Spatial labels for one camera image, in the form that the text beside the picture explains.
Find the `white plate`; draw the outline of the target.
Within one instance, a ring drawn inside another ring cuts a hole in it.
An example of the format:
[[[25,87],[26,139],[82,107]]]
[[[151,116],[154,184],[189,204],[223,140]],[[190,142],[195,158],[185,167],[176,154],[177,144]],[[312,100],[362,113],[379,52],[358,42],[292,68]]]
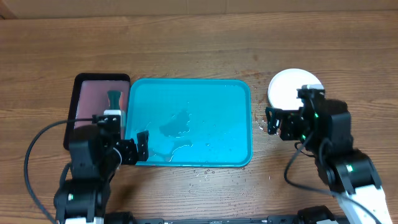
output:
[[[297,110],[303,106],[298,98],[302,87],[323,90],[321,81],[312,73],[299,68],[289,68],[277,73],[268,86],[268,100],[273,108]]]

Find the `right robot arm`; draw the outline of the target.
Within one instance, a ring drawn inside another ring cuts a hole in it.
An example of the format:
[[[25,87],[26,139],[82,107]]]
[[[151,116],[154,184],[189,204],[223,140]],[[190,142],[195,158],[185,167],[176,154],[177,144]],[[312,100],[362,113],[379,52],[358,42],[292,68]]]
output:
[[[298,155],[305,154],[313,158],[328,189],[287,180],[289,185],[336,198],[350,223],[391,223],[381,178],[370,157],[353,146],[351,115],[344,101],[304,100],[297,110],[268,107],[266,118],[268,134],[295,141],[296,152],[284,177]]]

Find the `pink green sponge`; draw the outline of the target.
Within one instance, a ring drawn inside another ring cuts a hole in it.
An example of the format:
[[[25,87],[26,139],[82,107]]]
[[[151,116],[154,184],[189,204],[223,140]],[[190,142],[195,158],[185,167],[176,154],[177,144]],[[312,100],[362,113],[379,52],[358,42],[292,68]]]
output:
[[[120,100],[122,93],[117,90],[110,90],[107,92],[108,101],[109,101],[109,109],[110,110],[120,110]]]

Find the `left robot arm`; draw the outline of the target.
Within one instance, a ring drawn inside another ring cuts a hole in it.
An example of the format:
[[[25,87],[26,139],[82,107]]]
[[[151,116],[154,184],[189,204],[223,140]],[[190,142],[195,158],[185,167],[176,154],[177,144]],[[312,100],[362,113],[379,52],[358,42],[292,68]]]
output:
[[[149,157],[149,132],[121,139],[120,129],[87,125],[69,140],[71,162],[60,178],[53,204],[58,223],[136,223],[131,212],[106,212],[110,183],[121,165],[134,166]]]

